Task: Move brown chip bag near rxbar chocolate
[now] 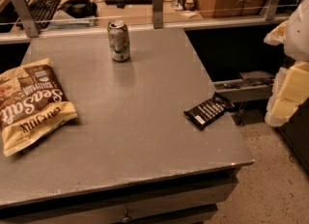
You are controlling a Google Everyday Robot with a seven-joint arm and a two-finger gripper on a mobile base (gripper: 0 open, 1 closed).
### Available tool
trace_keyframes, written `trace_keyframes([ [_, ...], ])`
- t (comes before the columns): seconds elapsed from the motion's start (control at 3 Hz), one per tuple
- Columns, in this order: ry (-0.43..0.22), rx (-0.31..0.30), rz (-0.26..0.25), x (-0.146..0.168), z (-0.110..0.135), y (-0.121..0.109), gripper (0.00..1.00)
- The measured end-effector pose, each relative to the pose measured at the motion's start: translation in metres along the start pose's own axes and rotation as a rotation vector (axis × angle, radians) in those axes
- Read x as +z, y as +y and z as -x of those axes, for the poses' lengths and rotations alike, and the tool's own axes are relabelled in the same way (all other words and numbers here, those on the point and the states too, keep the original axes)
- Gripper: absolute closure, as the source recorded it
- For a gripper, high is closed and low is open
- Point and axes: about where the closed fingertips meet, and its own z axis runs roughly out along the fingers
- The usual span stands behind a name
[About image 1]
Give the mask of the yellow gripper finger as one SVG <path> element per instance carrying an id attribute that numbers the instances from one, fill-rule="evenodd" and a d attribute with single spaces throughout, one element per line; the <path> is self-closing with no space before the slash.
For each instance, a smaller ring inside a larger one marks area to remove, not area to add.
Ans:
<path id="1" fill-rule="evenodd" d="M 269 45 L 279 45 L 283 44 L 285 41 L 285 30 L 288 21 L 284 21 L 271 30 L 264 38 L 264 43 Z"/>
<path id="2" fill-rule="evenodd" d="M 297 62 L 277 72 L 272 95 L 267 103 L 265 121 L 270 126 L 282 126 L 309 98 L 309 63 Z"/>

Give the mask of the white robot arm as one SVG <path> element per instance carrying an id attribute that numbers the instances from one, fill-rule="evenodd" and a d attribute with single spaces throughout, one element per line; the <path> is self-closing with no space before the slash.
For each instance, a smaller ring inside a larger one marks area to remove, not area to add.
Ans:
<path id="1" fill-rule="evenodd" d="M 282 126 L 309 99 L 309 0 L 303 0 L 287 21 L 265 36 L 264 42 L 283 44 L 285 55 L 295 60 L 291 67 L 277 72 L 267 104 L 266 123 Z"/>

